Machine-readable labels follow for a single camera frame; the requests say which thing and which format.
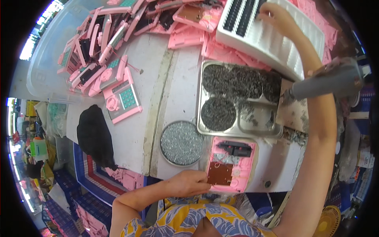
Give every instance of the white table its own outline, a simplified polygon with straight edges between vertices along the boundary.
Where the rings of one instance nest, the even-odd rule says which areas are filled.
[[[200,46],[172,51],[167,49],[167,43],[167,36],[143,34],[129,45],[128,63],[144,70],[140,75],[131,69],[144,109],[142,113],[113,124],[105,102],[98,103],[112,135],[115,163],[160,179],[168,179],[183,170],[164,159],[159,138],[163,128],[173,121],[195,121],[199,69],[203,60]],[[79,116],[90,105],[69,105],[67,137],[76,143]],[[259,157],[247,191],[291,190],[304,148],[285,141],[278,141],[273,146],[260,138],[255,141]],[[186,169],[198,168],[197,163]],[[266,181],[272,183],[269,188],[265,188]]]

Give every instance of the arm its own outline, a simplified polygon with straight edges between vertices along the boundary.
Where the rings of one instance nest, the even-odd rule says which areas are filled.
[[[112,204],[110,237],[119,237],[129,221],[141,219],[138,212],[156,201],[172,196],[188,197],[207,193],[210,188],[205,172],[184,170],[171,179],[124,193]]]
[[[264,3],[260,18],[292,40],[300,53],[304,74],[322,66],[307,37],[282,7]],[[281,221],[278,237],[312,236],[320,219],[333,172],[337,119],[332,94],[308,98],[309,133],[304,159]]]

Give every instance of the yellow fan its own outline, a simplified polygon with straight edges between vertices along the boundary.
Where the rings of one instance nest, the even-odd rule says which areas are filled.
[[[341,221],[341,212],[336,206],[326,206],[313,237],[330,237],[336,232]]]

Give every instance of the woman's right hand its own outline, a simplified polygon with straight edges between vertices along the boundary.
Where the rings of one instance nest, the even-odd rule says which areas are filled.
[[[289,12],[278,4],[268,2],[262,4],[258,18],[271,24],[281,35],[292,41],[304,36]]]
[[[163,181],[166,183],[168,196],[189,197],[207,193],[211,188],[207,184],[207,173],[198,170],[183,170],[174,177]]]

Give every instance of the floral shirt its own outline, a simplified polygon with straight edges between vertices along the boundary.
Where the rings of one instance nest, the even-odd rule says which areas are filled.
[[[228,198],[223,203],[213,203],[217,197],[215,194],[205,194],[160,200],[155,224],[147,227],[141,219],[134,218],[126,224],[120,236],[192,236],[200,220],[207,217],[222,236],[275,237],[273,232],[258,223],[247,222],[233,207],[235,198]]]

